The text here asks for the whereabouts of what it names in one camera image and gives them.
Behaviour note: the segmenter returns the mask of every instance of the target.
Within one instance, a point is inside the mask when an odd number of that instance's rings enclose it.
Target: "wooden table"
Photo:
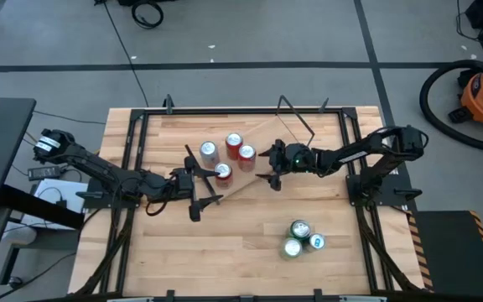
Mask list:
[[[363,136],[382,126],[377,107],[356,110]],[[114,164],[122,162],[130,111],[109,112],[100,155]],[[198,156],[203,141],[223,142],[228,133],[244,133],[270,117],[153,116],[148,122],[143,168],[166,175],[182,166],[187,156],[184,144]],[[303,117],[316,133],[311,147],[336,149],[343,145],[336,115]],[[309,133],[294,115],[283,120],[300,142],[308,140]],[[349,134],[353,141],[351,128]],[[133,144],[137,145],[138,131],[134,137]],[[270,145],[274,139],[269,138]],[[136,149],[132,148],[130,167]],[[370,156],[368,163],[377,159]],[[198,223],[188,217],[188,201],[171,202],[156,217],[147,216],[142,203],[133,223],[124,295],[165,296],[168,289],[175,289],[177,296],[309,295],[314,289],[322,289],[324,294],[368,294],[356,214],[345,187],[346,174],[346,167],[323,179],[289,174],[282,177],[280,192],[271,190],[264,180],[256,181],[224,199],[220,206],[207,207]],[[423,287],[406,216],[388,207],[380,207],[379,214],[389,254],[414,284]],[[316,232],[325,235],[327,245],[323,251],[285,261],[278,248],[288,225],[296,219],[309,221]],[[103,210],[81,233],[69,292],[80,288],[103,258],[109,226],[110,211]],[[382,288],[379,261],[375,253],[372,255]],[[114,289],[116,272],[112,269],[110,289]]]

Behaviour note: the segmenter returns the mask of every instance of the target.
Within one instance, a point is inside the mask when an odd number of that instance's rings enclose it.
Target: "floor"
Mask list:
[[[461,0],[462,10],[471,0]],[[483,218],[483,152],[446,138],[427,124],[420,87],[440,62],[477,58],[479,44],[455,32],[452,0],[179,0],[161,3],[164,23],[137,27],[130,9],[109,1],[146,99],[103,6],[83,0],[0,0],[0,97],[32,97],[37,110],[105,121],[110,107],[275,105],[379,106],[387,124],[412,124],[430,136],[425,155],[407,165],[422,189],[418,209],[474,210]],[[468,21],[462,23],[473,34]],[[433,108],[456,104],[455,76],[436,83]],[[34,115],[29,132],[60,128],[90,150],[100,125]],[[483,128],[463,125],[483,138]],[[30,146],[14,165],[38,166]],[[10,185],[31,184],[15,170]],[[30,278],[64,255],[31,251],[14,274]],[[72,258],[2,301],[65,294]],[[0,286],[0,293],[8,288]]]

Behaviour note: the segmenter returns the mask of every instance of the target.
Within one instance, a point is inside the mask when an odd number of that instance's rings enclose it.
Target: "soda can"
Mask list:
[[[219,175],[216,175],[216,185],[221,189],[230,188],[232,182],[234,182],[231,166],[225,163],[219,163],[214,168],[214,171],[219,173]]]
[[[322,234],[312,234],[309,240],[305,243],[305,250],[307,252],[315,252],[325,247],[325,237]]]
[[[281,256],[286,260],[297,258],[302,252],[303,246],[296,238],[286,238],[281,246]]]
[[[238,167],[243,172],[251,172],[255,169],[255,163],[257,162],[257,151],[255,148],[249,145],[243,145],[238,152]]]
[[[310,237],[309,223],[302,220],[297,220],[292,222],[292,224],[290,225],[290,228],[288,229],[288,235],[300,241],[309,239]]]
[[[219,164],[219,151],[213,142],[203,142],[200,145],[200,157],[207,169],[214,169]]]
[[[240,151],[240,147],[243,144],[243,138],[238,133],[231,133],[226,136],[225,139],[226,144],[226,155],[229,159],[237,160],[238,159],[238,152]]]

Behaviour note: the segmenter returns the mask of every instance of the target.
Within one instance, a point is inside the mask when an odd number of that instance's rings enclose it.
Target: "green soda can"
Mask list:
[[[300,241],[309,239],[310,237],[310,226],[309,223],[302,220],[297,220],[292,222],[288,230],[290,237],[294,237]]]
[[[322,234],[312,234],[309,240],[305,243],[305,250],[307,252],[315,252],[325,247],[325,237]]]
[[[301,241],[296,238],[286,238],[284,240],[282,248],[281,248],[281,256],[284,259],[294,259],[299,257],[303,252],[303,246],[301,245]]]

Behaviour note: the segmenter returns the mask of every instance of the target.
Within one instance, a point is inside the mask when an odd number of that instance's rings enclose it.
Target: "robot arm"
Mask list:
[[[373,166],[361,171],[361,186],[372,187],[381,184],[382,178],[404,161],[412,161],[423,155],[426,134],[413,128],[381,128],[362,140],[338,150],[308,148],[301,143],[285,146],[280,139],[259,156],[268,156],[274,174],[258,176],[269,182],[274,190],[281,190],[280,175],[288,173],[313,173],[325,177],[338,171],[343,164],[366,157],[382,154],[383,157]]]
[[[194,176],[205,178],[216,173],[199,168],[193,156],[186,157],[184,167],[174,169],[171,177],[165,179],[150,171],[121,169],[87,151],[75,142],[72,134],[60,130],[45,129],[33,151],[34,160],[42,164],[69,164],[100,180],[104,189],[113,196],[119,195],[137,203],[143,195],[152,203],[191,199],[192,221],[199,221],[200,211],[222,197],[215,195],[203,200],[195,199]]]

